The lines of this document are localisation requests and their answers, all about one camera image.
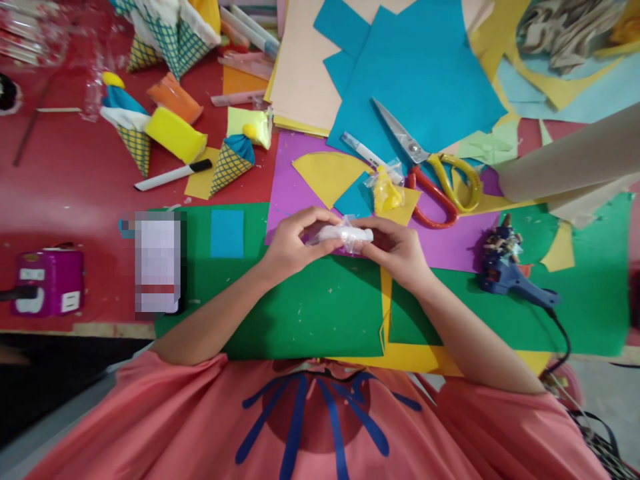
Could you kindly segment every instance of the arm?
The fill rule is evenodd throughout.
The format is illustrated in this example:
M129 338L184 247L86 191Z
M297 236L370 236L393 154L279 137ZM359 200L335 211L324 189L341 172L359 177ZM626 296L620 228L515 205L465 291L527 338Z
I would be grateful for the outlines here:
M340 239L308 247L300 238L316 222L334 225L332 212L310 207L283 220L260 262L156 341L151 350L174 365L196 365L222 350L242 320L266 292L308 264L342 246Z
M545 391L516 352L433 274L415 230L374 217L354 225L374 229L374 242L362 245L362 255L414 294L468 380L515 393Z

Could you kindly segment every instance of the purple paper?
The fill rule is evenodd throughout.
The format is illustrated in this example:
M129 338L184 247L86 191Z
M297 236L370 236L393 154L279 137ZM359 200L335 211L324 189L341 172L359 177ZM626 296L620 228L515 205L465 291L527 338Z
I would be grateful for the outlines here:
M286 130L280 133L267 221L267 245L271 243L273 233L282 219L311 205L324 206L291 165L303 155L317 151L338 150L327 146L324 139ZM487 180L492 180L491 175L487 174ZM427 193L421 195L418 206L428 218L445 220L444 210ZM487 231L497 224L499 217L500 213L460 217L451 228L440 230L428 229L414 219L410 220L409 226L417 230L429 266L477 273Z

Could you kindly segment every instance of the red scissors handle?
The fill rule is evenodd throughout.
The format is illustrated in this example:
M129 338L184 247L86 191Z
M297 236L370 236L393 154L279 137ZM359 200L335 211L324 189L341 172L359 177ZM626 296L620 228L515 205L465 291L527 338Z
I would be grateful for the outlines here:
M452 227L458 221L458 209L455 204L449 200L448 196L446 196L442 190L436 187L435 184L429 180L429 178L420 169L420 165L416 165L409 171L407 187L416 190L416 180L424 191L428 192L445 208L448 213L448 218L444 223L434 222L433 220L428 219L425 214L420 211L420 208L417 205L413 211L413 216L426 227L435 229Z

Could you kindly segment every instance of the hand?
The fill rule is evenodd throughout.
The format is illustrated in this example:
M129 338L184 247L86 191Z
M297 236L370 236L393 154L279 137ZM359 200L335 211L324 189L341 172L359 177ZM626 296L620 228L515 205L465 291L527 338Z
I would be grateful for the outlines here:
M410 292L415 293L435 278L427 266L414 229L378 217L357 219L351 223L354 227L373 230L373 242L363 242L360 254L384 267Z
M301 238L318 222L337 225L340 219L329 210L309 207L280 222L269 250L259 264L264 267L269 278L280 283L314 260L343 246L340 239L326 240L312 247L306 246Z

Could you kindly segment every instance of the scissor blade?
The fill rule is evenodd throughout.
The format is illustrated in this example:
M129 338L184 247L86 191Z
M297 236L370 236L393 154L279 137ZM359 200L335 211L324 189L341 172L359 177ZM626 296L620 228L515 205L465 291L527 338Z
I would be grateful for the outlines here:
M409 132L402 126L398 120L385 108L382 103L378 102L375 98L371 98L378 108L378 112L382 115L382 118L387 123L389 130L391 130L393 136L406 152L407 156L413 160L414 163L420 163L429 158L429 153L422 150L422 147L416 140L410 136Z

